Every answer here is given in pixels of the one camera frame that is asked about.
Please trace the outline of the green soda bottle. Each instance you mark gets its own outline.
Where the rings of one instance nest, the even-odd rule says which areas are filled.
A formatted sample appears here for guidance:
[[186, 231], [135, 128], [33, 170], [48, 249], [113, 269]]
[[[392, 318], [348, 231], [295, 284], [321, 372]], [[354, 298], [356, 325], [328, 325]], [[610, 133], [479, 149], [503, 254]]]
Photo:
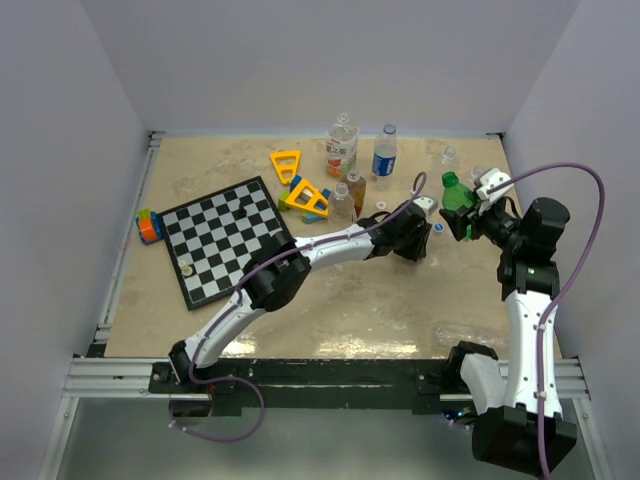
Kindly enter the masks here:
[[441, 198], [441, 216], [457, 241], [469, 241], [472, 226], [468, 215], [476, 205], [474, 193], [460, 182], [459, 177], [453, 171], [445, 172], [441, 180], [444, 187]]

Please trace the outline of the clear plastic bottle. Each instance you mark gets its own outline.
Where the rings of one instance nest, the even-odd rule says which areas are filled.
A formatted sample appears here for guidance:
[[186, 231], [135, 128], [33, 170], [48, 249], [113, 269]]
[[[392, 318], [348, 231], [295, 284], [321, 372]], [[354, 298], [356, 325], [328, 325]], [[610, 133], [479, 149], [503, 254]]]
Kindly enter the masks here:
[[454, 170], [458, 166], [458, 156], [456, 149], [448, 145], [441, 154], [442, 164], [449, 170]]
[[473, 182], [476, 182], [477, 180], [479, 180], [482, 175], [485, 173], [485, 168], [484, 167], [480, 167], [480, 166], [476, 166], [472, 169], [471, 171], [471, 180]]

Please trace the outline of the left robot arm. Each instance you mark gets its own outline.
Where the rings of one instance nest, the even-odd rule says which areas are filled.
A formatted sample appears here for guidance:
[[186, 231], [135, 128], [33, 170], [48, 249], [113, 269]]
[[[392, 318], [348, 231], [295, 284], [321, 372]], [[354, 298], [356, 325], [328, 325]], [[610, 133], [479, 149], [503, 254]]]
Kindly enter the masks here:
[[224, 307], [196, 334], [179, 341], [168, 358], [173, 382], [185, 392], [200, 390], [207, 368], [226, 346], [260, 316], [289, 304], [309, 274], [330, 266], [395, 253], [417, 262], [426, 256], [438, 202], [419, 196], [382, 219], [372, 216], [331, 234], [294, 238], [278, 233], [253, 254]]

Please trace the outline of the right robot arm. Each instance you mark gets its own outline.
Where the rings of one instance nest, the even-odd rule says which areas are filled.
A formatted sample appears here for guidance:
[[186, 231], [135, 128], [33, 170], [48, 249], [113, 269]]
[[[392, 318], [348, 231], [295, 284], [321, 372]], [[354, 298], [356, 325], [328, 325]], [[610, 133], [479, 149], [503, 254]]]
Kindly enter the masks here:
[[451, 350], [445, 379], [472, 396], [474, 458], [543, 478], [577, 441], [556, 387], [553, 333], [560, 279], [552, 257], [570, 213], [546, 197], [534, 200], [523, 218], [506, 206], [500, 199], [486, 211], [440, 211], [456, 239], [486, 237], [500, 249], [497, 279], [510, 325], [506, 375], [492, 349], [461, 342]]

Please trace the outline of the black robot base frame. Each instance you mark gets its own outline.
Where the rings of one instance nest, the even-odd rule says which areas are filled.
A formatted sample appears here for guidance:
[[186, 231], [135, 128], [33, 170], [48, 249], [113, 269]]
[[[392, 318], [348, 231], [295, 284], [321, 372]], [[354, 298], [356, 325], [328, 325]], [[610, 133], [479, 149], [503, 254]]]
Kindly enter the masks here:
[[467, 386], [446, 360], [232, 359], [199, 372], [222, 377], [213, 385], [179, 382], [171, 365], [152, 365], [149, 392], [166, 395], [180, 416], [238, 416], [269, 409], [409, 410], [439, 414], [445, 402], [472, 403]]

